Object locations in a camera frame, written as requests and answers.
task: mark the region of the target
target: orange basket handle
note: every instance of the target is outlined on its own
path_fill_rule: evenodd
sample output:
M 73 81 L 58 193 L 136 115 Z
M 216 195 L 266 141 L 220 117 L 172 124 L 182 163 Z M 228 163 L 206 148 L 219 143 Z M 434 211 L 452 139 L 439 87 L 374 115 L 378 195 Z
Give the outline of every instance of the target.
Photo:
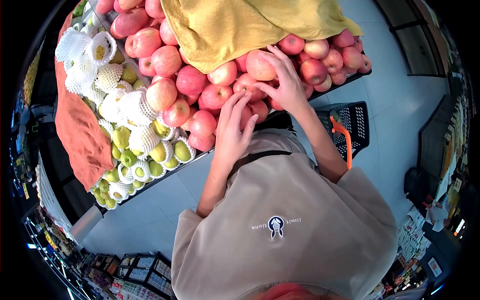
M 330 120 L 333 124 L 332 132 L 338 131 L 340 133 L 343 133 L 343 135 L 345 136 L 345 141 L 347 142 L 347 168 L 350 170 L 352 168 L 352 139 L 350 138 L 350 133 L 345 127 L 338 124 L 333 119 L 333 116 L 330 116 Z

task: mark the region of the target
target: store aisle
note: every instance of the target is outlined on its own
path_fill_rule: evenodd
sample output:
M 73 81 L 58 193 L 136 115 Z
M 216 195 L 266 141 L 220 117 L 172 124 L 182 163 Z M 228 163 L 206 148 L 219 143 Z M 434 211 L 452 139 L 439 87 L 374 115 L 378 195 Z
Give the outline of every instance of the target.
M 403 177 L 416 164 L 418 131 L 442 96 L 445 78 L 407 76 L 407 65 L 382 14 L 372 0 L 339 0 L 343 14 L 358 23 L 372 74 L 323 95 L 311 105 L 365 101 L 370 120 L 370 145 L 353 160 L 392 207 L 402 224 L 412 203 L 403 194 Z M 309 156 L 312 148 L 298 123 L 294 129 Z M 178 215 L 195 208 L 200 199 L 213 154 L 156 184 L 117 210 L 105 214 L 87 236 L 84 246 L 93 252 L 161 251 L 171 257 Z

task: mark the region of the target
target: yellow towel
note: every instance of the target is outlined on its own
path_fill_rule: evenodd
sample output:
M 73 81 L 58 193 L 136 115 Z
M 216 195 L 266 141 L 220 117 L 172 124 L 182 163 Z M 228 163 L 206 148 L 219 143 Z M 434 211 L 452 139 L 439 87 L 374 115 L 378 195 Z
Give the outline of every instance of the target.
M 187 60 L 205 74 L 289 33 L 314 40 L 348 28 L 363 35 L 336 0 L 162 0 L 162 5 Z

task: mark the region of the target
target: beige t-shirt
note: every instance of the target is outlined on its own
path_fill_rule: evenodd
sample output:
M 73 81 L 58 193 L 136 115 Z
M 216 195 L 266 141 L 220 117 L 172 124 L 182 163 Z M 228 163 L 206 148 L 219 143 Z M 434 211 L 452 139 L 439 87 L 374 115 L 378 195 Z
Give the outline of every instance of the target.
M 191 209 L 180 214 L 171 269 L 177 298 L 250 299 L 265 285 L 295 282 L 362 299 L 396 255 L 390 207 L 360 168 L 333 184 L 295 136 L 268 132 L 247 152 L 295 153 L 242 166 L 205 219 Z

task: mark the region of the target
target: hand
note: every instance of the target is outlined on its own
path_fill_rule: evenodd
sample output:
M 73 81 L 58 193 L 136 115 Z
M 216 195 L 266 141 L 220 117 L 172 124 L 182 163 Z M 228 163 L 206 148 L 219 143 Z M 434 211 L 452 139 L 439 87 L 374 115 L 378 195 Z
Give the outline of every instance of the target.
M 272 47 L 269 45 L 267 49 L 273 54 L 264 52 L 262 56 L 275 68 L 280 86 L 278 89 L 265 83 L 254 83 L 253 86 L 267 93 L 273 100 L 278 102 L 284 110 L 296 118 L 305 110 L 310 109 L 300 78 L 290 58 L 280 51 L 277 46 Z
M 246 95 L 244 91 L 235 93 L 225 102 L 220 112 L 212 166 L 227 173 L 232 170 L 252 139 L 257 114 L 250 117 L 243 133 L 240 132 L 241 112 L 251 97 L 251 93 Z

